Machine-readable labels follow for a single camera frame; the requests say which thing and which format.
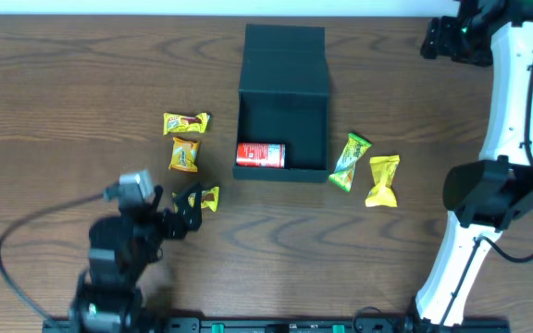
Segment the orange yellow biscuit packet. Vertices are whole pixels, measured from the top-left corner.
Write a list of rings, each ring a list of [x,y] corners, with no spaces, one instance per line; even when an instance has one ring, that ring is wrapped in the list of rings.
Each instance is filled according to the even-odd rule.
[[[187,141],[178,137],[173,138],[173,149],[169,169],[183,172],[196,173],[198,166],[195,164],[200,147],[199,142]]]

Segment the yellow snack bag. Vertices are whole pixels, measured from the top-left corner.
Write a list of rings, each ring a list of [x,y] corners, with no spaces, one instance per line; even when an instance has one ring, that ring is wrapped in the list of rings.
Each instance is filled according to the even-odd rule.
[[[398,205],[396,195],[391,186],[399,163],[400,156],[398,155],[374,156],[370,158],[369,164],[374,186],[365,199],[366,207],[396,207]]]

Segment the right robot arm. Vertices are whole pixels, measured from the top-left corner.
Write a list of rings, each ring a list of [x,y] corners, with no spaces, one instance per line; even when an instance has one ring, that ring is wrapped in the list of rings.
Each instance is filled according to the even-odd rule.
[[[489,252],[533,209],[533,1],[464,1],[434,18],[421,56],[492,67],[490,121],[476,162],[453,167],[447,226],[435,263],[397,332],[506,332],[498,317],[467,317],[466,298]]]

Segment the red Pringles can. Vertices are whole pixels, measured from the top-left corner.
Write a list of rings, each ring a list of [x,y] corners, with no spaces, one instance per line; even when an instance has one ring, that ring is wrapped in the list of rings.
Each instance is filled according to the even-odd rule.
[[[242,167],[285,167],[285,145],[275,143],[240,142],[236,164]]]

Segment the green yellow snack packet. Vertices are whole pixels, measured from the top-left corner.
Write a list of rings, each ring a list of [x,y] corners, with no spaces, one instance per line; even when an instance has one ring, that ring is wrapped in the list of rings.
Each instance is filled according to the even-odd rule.
[[[341,156],[337,160],[334,171],[328,179],[342,190],[350,192],[353,185],[357,162],[366,154],[371,143],[357,134],[349,133]]]

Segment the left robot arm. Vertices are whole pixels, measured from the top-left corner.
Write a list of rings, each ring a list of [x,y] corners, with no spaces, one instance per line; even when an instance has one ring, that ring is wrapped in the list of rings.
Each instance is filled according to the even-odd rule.
[[[158,210],[163,188],[154,199],[135,184],[114,184],[104,199],[118,200],[117,216],[98,219],[90,228],[89,268],[82,273],[69,309],[71,332],[163,332],[166,321],[143,307],[137,282],[158,262],[161,245],[182,240],[202,224],[203,187],[194,183],[172,199],[175,211]]]

